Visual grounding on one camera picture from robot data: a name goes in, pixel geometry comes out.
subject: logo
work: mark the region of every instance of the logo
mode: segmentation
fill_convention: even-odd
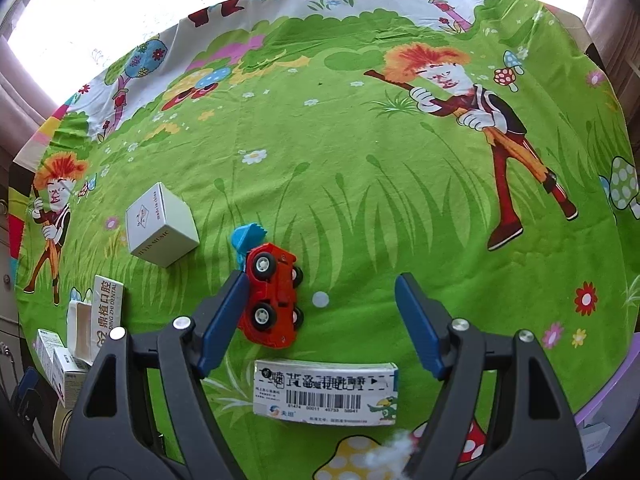
[[[149,216],[149,209],[147,209],[143,205],[140,206],[140,211],[136,215],[136,218],[138,219],[138,225],[142,226],[143,229],[146,227],[146,219],[148,218],[148,216]]]

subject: blue gripper pad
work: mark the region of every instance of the blue gripper pad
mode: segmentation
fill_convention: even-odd
[[[441,303],[429,300],[424,295],[415,278],[408,272],[396,278],[395,293],[398,310],[422,367],[436,379],[444,379],[449,371],[443,361],[443,354],[450,351],[447,326],[451,322],[451,316]]]
[[[210,371],[220,366],[242,311],[249,301],[249,277],[244,272],[238,272],[238,279],[230,288],[225,285],[218,292],[219,295],[224,295],[222,304],[202,336],[202,355],[197,366],[202,377],[208,376]]]

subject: pink curtain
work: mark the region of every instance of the pink curtain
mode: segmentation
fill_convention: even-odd
[[[0,184],[8,186],[11,161],[56,104],[27,73],[0,36]]]

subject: white flower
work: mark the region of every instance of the white flower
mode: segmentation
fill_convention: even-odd
[[[258,162],[264,160],[267,157],[267,150],[255,150],[251,153],[247,153],[242,162],[245,164],[258,164]]]

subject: green spotted mushroom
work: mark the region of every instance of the green spotted mushroom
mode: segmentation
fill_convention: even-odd
[[[621,156],[611,161],[611,178],[609,179],[611,203],[617,209],[631,209],[637,219],[640,219],[640,204],[638,196],[638,176],[636,168]]]

